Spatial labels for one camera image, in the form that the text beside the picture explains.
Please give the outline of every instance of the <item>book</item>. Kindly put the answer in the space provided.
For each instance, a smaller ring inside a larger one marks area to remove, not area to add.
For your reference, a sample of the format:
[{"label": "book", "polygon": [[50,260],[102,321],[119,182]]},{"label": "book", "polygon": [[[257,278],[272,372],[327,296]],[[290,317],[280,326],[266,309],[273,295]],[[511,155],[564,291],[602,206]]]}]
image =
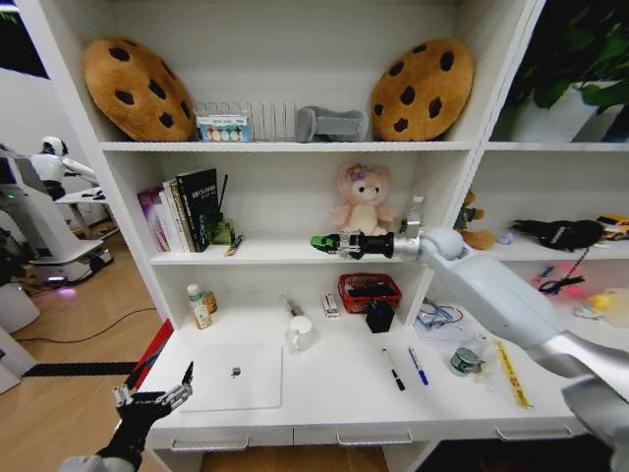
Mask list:
[{"label": "book", "polygon": [[155,243],[157,251],[164,252],[169,251],[168,243],[166,242],[166,235],[159,223],[157,211],[155,206],[159,204],[159,187],[154,189],[148,189],[138,194],[138,201],[142,207],[146,224],[148,225],[148,231]]},{"label": "book", "polygon": [[157,218],[166,235],[166,242],[171,251],[176,253],[183,253],[184,248],[179,240],[179,234],[177,234],[177,228],[175,227],[175,219],[170,212],[170,206],[166,200],[166,191],[159,192],[159,204],[155,206],[157,211]]},{"label": "book", "polygon": [[193,237],[190,234],[190,225],[188,224],[188,218],[186,217],[186,211],[184,210],[184,202],[182,201],[179,195],[179,187],[177,187],[177,179],[172,179],[169,181],[170,192],[173,196],[173,202],[175,204],[175,209],[177,210],[177,214],[179,215],[179,220],[181,221],[181,230],[184,233],[185,247],[188,248],[189,252],[193,252],[195,250],[195,245],[193,244]]},{"label": "book", "polygon": [[216,169],[205,169],[177,175],[179,195],[184,202],[188,226],[195,251],[209,246],[207,225],[218,212]]},{"label": "book", "polygon": [[179,241],[182,246],[182,251],[185,253],[189,253],[191,249],[188,246],[188,241],[186,240],[186,234],[184,233],[184,227],[183,227],[183,224],[188,224],[188,223],[186,222],[186,219],[185,219],[186,216],[184,214],[180,215],[179,211],[177,210],[177,206],[175,205],[175,199],[173,198],[173,191],[172,191],[172,188],[170,187],[171,184],[173,183],[175,187],[177,187],[177,181],[175,179],[167,180],[166,182],[164,182],[164,193],[166,194],[166,202],[168,204],[168,207],[170,208],[170,212],[175,222],[175,230],[177,231],[177,235],[179,236]]}]

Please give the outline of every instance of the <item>small white box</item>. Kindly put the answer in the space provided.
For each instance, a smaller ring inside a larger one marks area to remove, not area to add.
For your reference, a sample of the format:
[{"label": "small white box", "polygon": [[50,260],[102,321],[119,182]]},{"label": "small white box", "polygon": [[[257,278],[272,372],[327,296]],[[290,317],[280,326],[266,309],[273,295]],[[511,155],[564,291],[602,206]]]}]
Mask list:
[{"label": "small white box", "polygon": [[323,311],[326,318],[340,318],[341,312],[338,311],[336,301],[334,300],[334,293],[321,292],[321,303],[323,304]]}]

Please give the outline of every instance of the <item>drawer handle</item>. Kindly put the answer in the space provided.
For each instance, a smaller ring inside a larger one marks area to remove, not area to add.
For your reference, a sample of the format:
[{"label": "drawer handle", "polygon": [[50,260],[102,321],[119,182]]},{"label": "drawer handle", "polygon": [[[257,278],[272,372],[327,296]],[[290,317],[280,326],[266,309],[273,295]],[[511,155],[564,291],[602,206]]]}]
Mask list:
[{"label": "drawer handle", "polygon": [[411,430],[406,430],[407,438],[403,440],[381,440],[381,441],[343,441],[341,440],[341,436],[336,433],[336,441],[339,445],[344,447],[369,447],[369,446],[377,446],[377,445],[395,445],[395,444],[410,444],[413,442],[413,435],[411,434]]},{"label": "drawer handle", "polygon": [[170,450],[173,452],[227,452],[245,450],[249,447],[249,435],[242,443],[208,444],[206,442],[182,442],[173,440]]},{"label": "drawer handle", "polygon": [[544,440],[560,440],[573,438],[574,433],[566,425],[555,430],[539,430],[539,431],[513,431],[503,433],[500,428],[495,428],[496,435],[503,441],[524,441],[534,439]]}]

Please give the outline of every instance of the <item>white wall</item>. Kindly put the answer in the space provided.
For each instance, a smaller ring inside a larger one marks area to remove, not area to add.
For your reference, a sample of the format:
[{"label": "white wall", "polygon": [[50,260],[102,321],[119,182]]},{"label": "white wall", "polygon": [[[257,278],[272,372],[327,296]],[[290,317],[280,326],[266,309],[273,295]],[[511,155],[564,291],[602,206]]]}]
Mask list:
[{"label": "white wall", "polygon": [[[0,97],[0,143],[17,153],[31,155],[40,151],[41,138],[57,136],[68,146],[72,159],[89,165],[50,81],[0,69]],[[71,193],[89,184],[78,177],[67,177],[63,186]],[[66,206],[59,205],[59,209],[66,219],[72,218]],[[80,205],[80,209],[87,223],[105,217],[102,205],[85,204]],[[0,211],[0,226],[12,232],[16,230],[4,211]]]}]

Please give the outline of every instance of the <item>flower on bear's head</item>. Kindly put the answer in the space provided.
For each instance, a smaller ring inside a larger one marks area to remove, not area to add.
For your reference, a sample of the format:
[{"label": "flower on bear's head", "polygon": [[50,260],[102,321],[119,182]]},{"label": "flower on bear's head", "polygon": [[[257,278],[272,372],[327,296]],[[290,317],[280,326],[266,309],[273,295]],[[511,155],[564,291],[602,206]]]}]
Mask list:
[{"label": "flower on bear's head", "polygon": [[347,178],[352,182],[356,182],[358,180],[362,180],[365,178],[365,174],[370,170],[368,166],[363,164],[355,164],[347,169]]}]

